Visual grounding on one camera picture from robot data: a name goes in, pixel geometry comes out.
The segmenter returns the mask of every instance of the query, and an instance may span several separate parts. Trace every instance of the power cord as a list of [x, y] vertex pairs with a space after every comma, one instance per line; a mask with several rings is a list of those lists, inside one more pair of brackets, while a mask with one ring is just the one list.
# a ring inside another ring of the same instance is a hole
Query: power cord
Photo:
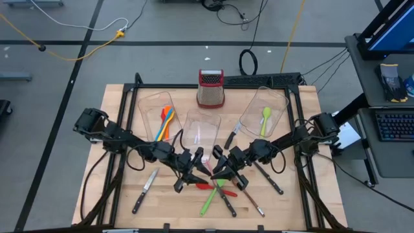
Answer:
[[253, 59], [253, 63], [254, 63], [254, 71], [253, 71], [252, 75], [255, 75], [255, 74], [256, 74], [256, 72], [257, 72], [257, 68], [258, 68], [258, 66], [259, 66], [259, 64], [258, 64], [258, 62], [257, 62], [256, 55], [252, 52], [252, 48], [253, 48], [253, 45], [254, 45], [254, 41], [256, 40], [257, 27], [259, 26], [259, 22], [260, 22], [260, 15], [261, 15], [261, 12], [262, 12], [262, 9], [263, 9], [263, 3], [264, 3], [264, 2], [265, 2], [265, 0], [261, 0], [260, 10], [259, 10], [258, 18], [257, 18], [256, 29], [254, 30], [254, 36], [253, 36], [253, 41], [252, 41], [252, 44], [251, 44], [251, 46], [250, 46], [250, 48], [249, 48], [249, 49], [245, 49], [245, 50], [243, 50], [243, 51], [240, 53], [240, 57], [239, 57], [239, 69], [240, 69], [240, 73], [241, 73], [242, 75], [247, 75], [247, 73], [246, 73], [246, 72], [245, 72], [245, 70], [243, 69], [243, 64], [242, 64], [243, 56], [244, 56], [246, 53], [249, 53], [249, 54], [250, 54], [250, 56], [251, 56], [251, 57], [252, 57], [252, 59]]
[[320, 154], [320, 153], [317, 153], [317, 155], [319, 155], [320, 157], [323, 157], [323, 158], [325, 158], [325, 159], [330, 160], [331, 162], [333, 162], [333, 163], [334, 163], [334, 165], [335, 165], [335, 166], [337, 166], [339, 169], [341, 169], [341, 171], [343, 171], [343, 172], [344, 172], [345, 174], [347, 174], [349, 177], [351, 177], [352, 179], [354, 179], [354, 180], [358, 181], [360, 184], [362, 184], [362, 185], [364, 185], [365, 187], [369, 188], [369, 189], [370, 189], [370, 190], [372, 190], [373, 192], [375, 192], [375, 193], [377, 193], [377, 194], [379, 194], [379, 195], [381, 195], [381, 196], [385, 197], [386, 199], [388, 199], [388, 200], [390, 200], [390, 201], [394, 202], [395, 204], [397, 204], [397, 205], [399, 205], [399, 206], [401, 206], [401, 207], [403, 207], [403, 208], [405, 208], [405, 209], [407, 209], [407, 210], [409, 210], [409, 211], [411, 211], [411, 212], [414, 212], [414, 208], [409, 207], [409, 206], [407, 206], [407, 205], [405, 205], [405, 204], [402, 204], [402, 203], [400, 203], [400, 202], [398, 202], [398, 201], [396, 201], [396, 200], [394, 200], [394, 199], [390, 198], [389, 196], [387, 196], [387, 195], [383, 194], [382, 192], [379, 192], [378, 190], [375, 190], [374, 188], [368, 187], [368, 186], [367, 186], [364, 182], [362, 182], [361, 180], [359, 180], [359, 179], [358, 179], [358, 178], [356, 178], [355, 176], [353, 176], [353, 175], [351, 175], [350, 173], [348, 173], [347, 171], [345, 171], [345, 170], [344, 170], [341, 166], [339, 166], [339, 164], [338, 164], [335, 160], [333, 160], [333, 159], [329, 158], [329, 157], [328, 157], [328, 156], [326, 156], [326, 155], [322, 155], [322, 154]]
[[346, 61], [346, 60], [348, 60], [348, 58], [350, 57], [350, 54], [348, 55], [348, 57], [346, 57], [345, 59], [344, 59], [344, 61], [342, 61], [340, 64], [339, 64], [339, 66], [336, 68], [336, 70], [333, 72], [333, 74], [331, 75], [331, 77], [329, 77], [328, 78], [328, 81], [326, 81], [326, 83], [323, 85], [323, 87], [321, 88], [321, 89], [319, 89], [319, 91], [318, 91], [318, 94], [319, 94], [319, 92], [321, 92], [322, 90], [323, 90], [323, 88], [329, 83], [329, 81], [331, 80], [331, 78], [336, 74], [336, 71], [338, 71], [338, 69], [341, 67], [341, 65]]
[[[14, 26], [4, 15], [0, 14], [0, 18], [2, 18], [7, 24], [9, 24], [16, 32], [18, 32], [19, 34], [21, 34], [24, 38], [26, 38], [29, 42], [31, 42], [33, 45], [35, 45], [39, 51], [41, 52], [45, 52], [46, 51], [46, 46], [44, 45], [40, 45], [38, 43], [36, 43], [33, 39], [30, 39], [28, 36], [26, 36], [26, 34], [24, 34], [22, 31], [20, 31], [16, 26]], [[60, 56], [58, 54], [56, 54], [55, 52], [52, 51], [46, 51], [47, 53], [49, 53], [52, 56], [55, 56], [59, 59], [65, 60], [65, 61], [78, 61], [78, 60], [82, 60], [85, 59], [87, 57], [89, 57], [90, 55], [92, 55], [94, 52], [96, 52], [98, 49], [101, 49], [105, 46], [107, 46], [108, 44], [112, 43], [114, 40], [120, 38], [120, 37], [124, 37], [125, 33], [118, 30], [116, 31], [116, 35], [113, 39], [111, 39], [110, 41], [108, 41], [107, 43], [104, 43], [103, 45], [100, 45], [98, 47], [96, 47], [95, 49], [93, 49], [92, 51], [90, 51], [90, 53], [82, 56], [81, 58], [64, 58], [63, 56]]]
[[289, 49], [290, 49], [290, 44], [292, 43], [293, 37], [295, 35], [295, 31], [296, 31], [296, 27], [298, 26], [298, 23], [299, 23], [300, 15], [302, 15], [303, 7], [305, 6], [305, 1], [306, 0], [303, 0], [302, 4], [300, 4], [300, 9], [299, 9], [298, 15], [296, 16], [295, 23], [293, 24], [292, 32], [290, 33], [290, 36], [289, 36], [289, 42], [287, 43], [285, 55], [283, 56], [282, 66], [280, 67], [280, 73], [283, 72], [286, 57], [287, 57], [287, 54], [288, 54]]
[[119, 31], [121, 31], [121, 32], [124, 32], [126, 29], [127, 29], [127, 27], [128, 27], [128, 19], [126, 19], [126, 18], [124, 18], [124, 17], [119, 17], [118, 19], [116, 19], [116, 20], [114, 20], [114, 21], [112, 21], [110, 24], [108, 24], [106, 27], [104, 27], [104, 28], [101, 28], [101, 29], [95, 29], [95, 28], [90, 28], [90, 27], [87, 27], [87, 26], [79, 26], [79, 25], [70, 25], [70, 24], [66, 24], [66, 23], [60, 23], [59, 21], [57, 21], [57, 20], [55, 20], [52, 16], [50, 16], [50, 15], [48, 15], [42, 8], [40, 8], [33, 0], [30, 0], [31, 2], [32, 2], [32, 4], [38, 9], [38, 10], [40, 10], [42, 13], [44, 13], [49, 19], [51, 19], [53, 22], [55, 22], [55, 23], [57, 23], [57, 24], [59, 24], [59, 25], [62, 25], [62, 26], [66, 26], [66, 27], [75, 27], [75, 28], [86, 28], [86, 29], [89, 29], [89, 30], [95, 30], [95, 31], [102, 31], [102, 30], [105, 30], [105, 29], [107, 29], [107, 28], [109, 28], [112, 24], [114, 24], [114, 23], [116, 23], [117, 21], [119, 21], [119, 20], [125, 20], [126, 21], [126, 24], [125, 24], [125, 26], [123, 26], [122, 28], [120, 28], [119, 29]]
[[325, 69], [325, 71], [323, 72], [323, 73], [321, 73], [321, 75], [319, 75], [316, 79], [315, 79], [315, 81], [313, 81], [310, 85], [313, 85], [314, 83], [316, 83], [333, 65], [335, 65], [335, 63], [337, 62], [337, 61], [339, 61], [342, 57], [343, 57], [343, 55], [345, 55], [345, 54], [347, 54], [347, 52], [344, 52], [338, 59], [336, 59], [330, 66], [328, 66], [328, 68], [326, 68]]
[[95, 167], [105, 158], [107, 154], [108, 154], [108, 151], [105, 151], [105, 153], [98, 159], [98, 161], [96, 161], [96, 163], [93, 164], [92, 168], [89, 170], [88, 174], [86, 175], [85, 182], [83, 183], [83, 188], [82, 188], [82, 196], [80, 198], [80, 219], [81, 220], [85, 219], [83, 215], [83, 203], [85, 201], [86, 184], [88, 183], [89, 177], [91, 176]]
[[224, 24], [227, 24], [227, 25], [240, 25], [240, 26], [243, 26], [243, 25], [249, 25], [251, 22], [255, 21], [255, 20], [259, 17], [259, 14], [260, 14], [260, 13], [262, 13], [262, 11], [264, 11], [264, 9], [265, 9], [265, 8], [266, 8], [266, 6], [267, 6], [267, 3], [268, 3], [268, 0], [266, 0], [265, 4], [264, 4], [264, 5], [263, 5], [263, 7], [261, 8], [261, 10], [260, 10], [260, 12], [258, 13], [258, 15], [257, 15], [256, 17], [254, 17], [253, 19], [251, 19], [251, 20], [248, 20], [248, 19], [245, 17], [245, 15], [244, 15], [244, 14], [242, 14], [242, 13], [240, 12], [240, 10], [239, 10], [236, 6], [231, 5], [231, 4], [224, 4], [224, 5], [223, 5], [223, 7], [221, 8], [221, 10], [224, 10], [224, 9], [225, 9], [225, 6], [232, 6], [233, 8], [235, 8], [235, 9], [237, 10], [237, 13], [239, 14], [239, 17], [243, 20], [243, 22], [242, 22], [242, 23], [229, 23], [229, 22], [225, 22], [225, 21], [223, 21], [223, 20], [220, 18], [220, 15], [219, 15], [219, 10], [218, 10], [218, 11], [217, 11], [217, 13], [216, 13], [216, 15], [217, 15], [217, 19], [219, 19], [219, 21], [220, 21], [221, 23], [224, 23]]
[[305, 74], [302, 74], [303, 76], [305, 76], [306, 74], [309, 74], [310, 72], [316, 70], [317, 68], [321, 67], [322, 65], [325, 65], [326, 63], [332, 61], [333, 59], [335, 59], [337, 56], [339, 56], [341, 53], [343, 53], [345, 50], [347, 50], [347, 48], [344, 48], [341, 52], [339, 52], [337, 55], [335, 55], [334, 57], [332, 57], [331, 59], [323, 62], [322, 64], [318, 65], [317, 67], [311, 69], [310, 71], [306, 72]]
[[145, 6], [147, 5], [147, 2], [148, 2], [148, 0], [145, 0], [145, 3], [144, 3], [144, 5], [142, 5], [141, 12], [140, 12], [139, 16], [136, 17], [134, 19], [134, 21], [132, 21], [132, 23], [127, 27], [127, 29], [130, 29], [134, 25], [134, 23], [142, 16], [142, 13], [144, 11]]

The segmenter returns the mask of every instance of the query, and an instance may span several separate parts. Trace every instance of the green spatula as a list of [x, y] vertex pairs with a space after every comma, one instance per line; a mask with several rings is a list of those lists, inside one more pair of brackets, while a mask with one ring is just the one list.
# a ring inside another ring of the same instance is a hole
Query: green spatula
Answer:
[[[223, 185], [224, 185], [224, 183], [226, 182], [226, 180], [225, 179], [218, 179], [217, 180], [217, 184], [219, 185], [219, 187], [222, 187]], [[209, 205], [210, 205], [210, 203], [212, 202], [212, 199], [213, 199], [213, 197], [214, 197], [214, 195], [215, 195], [215, 193], [216, 193], [216, 191], [217, 191], [217, 189], [216, 188], [214, 188], [213, 189], [213, 191], [212, 191], [212, 193], [210, 194], [210, 196], [208, 197], [208, 199], [207, 199], [207, 201], [206, 201], [206, 203], [204, 204], [204, 206], [201, 208], [201, 211], [200, 211], [200, 216], [202, 217], [202, 216], [204, 216], [204, 214], [206, 213], [206, 211], [207, 211], [207, 209], [208, 209], [208, 207], [209, 207]]]

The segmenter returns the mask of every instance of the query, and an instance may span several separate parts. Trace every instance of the red grater top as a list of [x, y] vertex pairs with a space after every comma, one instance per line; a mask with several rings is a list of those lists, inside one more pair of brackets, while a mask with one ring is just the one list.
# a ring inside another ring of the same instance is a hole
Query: red grater top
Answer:
[[199, 71], [199, 85], [202, 87], [222, 87], [224, 84], [224, 71]]

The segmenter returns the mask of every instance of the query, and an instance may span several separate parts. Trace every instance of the computer monitor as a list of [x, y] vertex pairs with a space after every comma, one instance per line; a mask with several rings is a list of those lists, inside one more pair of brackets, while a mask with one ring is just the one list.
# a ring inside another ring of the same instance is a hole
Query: computer monitor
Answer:
[[391, 0], [358, 35], [358, 42], [365, 60], [414, 53], [414, 0]]

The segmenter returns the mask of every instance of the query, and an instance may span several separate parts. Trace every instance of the desk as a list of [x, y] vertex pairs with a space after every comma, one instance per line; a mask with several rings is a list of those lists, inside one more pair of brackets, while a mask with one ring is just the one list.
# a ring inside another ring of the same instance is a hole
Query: desk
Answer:
[[387, 101], [384, 97], [384, 91], [380, 80], [374, 72], [375, 67], [381, 63], [397, 63], [399, 64], [398, 74], [404, 80], [414, 73], [414, 55], [390, 54], [383, 61], [365, 61], [362, 59], [361, 54], [356, 47], [358, 41], [355, 36], [345, 37], [345, 42], [364, 92], [335, 116], [338, 124], [342, 125], [355, 116], [358, 109], [364, 107], [414, 107], [414, 98], [410, 96], [405, 103], [393, 103]]
[[[107, 85], [106, 87], [101, 109], [109, 115], [109, 119], [116, 120], [117, 118], [123, 88], [123, 85]], [[181, 125], [184, 125], [187, 111], [189, 109], [197, 108], [197, 103], [195, 101], [197, 90], [146, 89], [140, 87], [138, 91], [138, 99], [161, 91], [169, 91]], [[239, 117], [243, 114], [243, 111], [251, 98], [254, 96], [255, 91], [256, 90], [254, 89], [226, 89], [226, 102], [224, 107], [209, 110], [212, 113], [221, 116], [221, 125], [216, 144], [221, 146], [224, 145], [231, 130]], [[300, 96], [305, 118], [320, 113], [320, 106], [315, 87], [300, 87]], [[132, 130], [135, 135], [144, 139], [146, 138], [146, 131], [143, 127], [140, 111], [137, 106], [135, 107], [136, 110]], [[125, 127], [125, 125], [126, 120], [122, 122], [122, 127]], [[288, 114], [287, 112], [284, 112], [269, 140], [274, 140], [288, 132], [290, 132]], [[248, 143], [251, 141], [252, 139], [239, 132], [235, 136], [232, 146], [237, 144], [241, 149], [244, 149], [247, 148]], [[320, 151], [324, 155], [330, 155], [327, 146], [320, 146]], [[85, 176], [91, 169], [91, 166], [103, 153], [104, 150], [100, 143], [91, 146], [85, 169]], [[229, 181], [226, 182], [224, 188], [236, 192], [239, 195], [239, 197], [236, 198], [229, 198], [229, 201], [237, 212], [237, 217], [231, 217], [223, 200], [221, 200], [218, 195], [213, 198], [206, 215], [204, 217], [199, 217], [201, 207], [207, 200], [210, 191], [198, 190], [194, 185], [191, 185], [185, 186], [180, 194], [175, 193], [173, 184], [177, 178], [168, 167], [161, 165], [159, 162], [155, 162], [153, 164], [146, 163], [146, 169], [142, 172], [135, 172], [128, 167], [125, 168], [115, 227], [162, 228], [164, 223], [169, 223], [172, 229], [216, 228], [257, 230], [258, 225], [263, 225], [265, 230], [305, 230], [306, 227], [301, 204], [298, 175], [293, 164], [293, 149], [289, 148], [285, 150], [284, 153], [287, 159], [287, 168], [282, 174], [275, 174], [270, 166], [263, 166], [263, 168], [270, 174], [271, 178], [273, 178], [273, 180], [275, 180], [275, 182], [277, 182], [283, 189], [284, 195], [277, 194], [267, 180], [259, 173], [256, 167], [246, 167], [241, 171], [241, 173], [250, 181], [247, 190], [253, 199], [256, 200], [258, 205], [263, 208], [266, 217], [261, 217], [247, 197]], [[89, 179], [85, 196], [84, 213], [87, 213], [94, 206], [102, 193], [107, 161], [108, 157], [97, 165]], [[313, 161], [321, 199], [327, 205], [328, 209], [336, 216], [337, 220], [346, 226], [347, 222], [332, 162], [321, 157], [314, 157]], [[130, 162], [135, 166], [141, 165], [141, 159], [136, 154], [130, 156]], [[212, 157], [210, 162], [214, 166], [216, 160]], [[278, 156], [274, 162], [276, 169], [280, 169], [281, 157]], [[149, 189], [140, 210], [134, 215], [131, 213], [133, 205], [141, 194], [143, 185], [145, 185], [151, 172], [156, 167], [160, 168], [158, 175]], [[203, 179], [208, 179], [207, 176], [202, 175], [196, 170], [194, 171], [194, 174], [199, 175]], [[80, 197], [81, 193], [74, 212], [73, 223], [78, 223], [80, 221]], [[311, 204], [312, 224], [313, 226], [317, 226], [313, 202], [309, 202]], [[104, 223], [108, 223], [111, 204], [112, 200], [110, 199], [107, 202]]]
[[[356, 36], [345, 37], [345, 42], [351, 55], [356, 73], [364, 91], [360, 96], [356, 97], [349, 105], [343, 108], [336, 116], [335, 121], [338, 125], [342, 125], [349, 119], [353, 118], [357, 113], [359, 118], [357, 120], [360, 131], [363, 131], [363, 138], [365, 137], [364, 159], [365, 167], [367, 168], [369, 182], [371, 184], [378, 184], [378, 179], [374, 172], [374, 163], [371, 157], [376, 162], [376, 167], [381, 177], [385, 178], [409, 178], [414, 177], [414, 170], [411, 163], [408, 162], [413, 148], [410, 143], [406, 142], [380, 142], [376, 133], [376, 128], [372, 125], [372, 119], [369, 114], [371, 111], [367, 108], [409, 108], [414, 107], [414, 98], [408, 97], [405, 103], [388, 102], [384, 98], [384, 91], [382, 89], [380, 80], [374, 72], [374, 68], [380, 63], [397, 63], [398, 74], [402, 79], [406, 79], [414, 73], [414, 55], [412, 54], [391, 54], [384, 61], [362, 59], [357, 48], [358, 41]], [[389, 161], [389, 155], [398, 151], [401, 155], [406, 155], [406, 158], [394, 159], [392, 163]]]

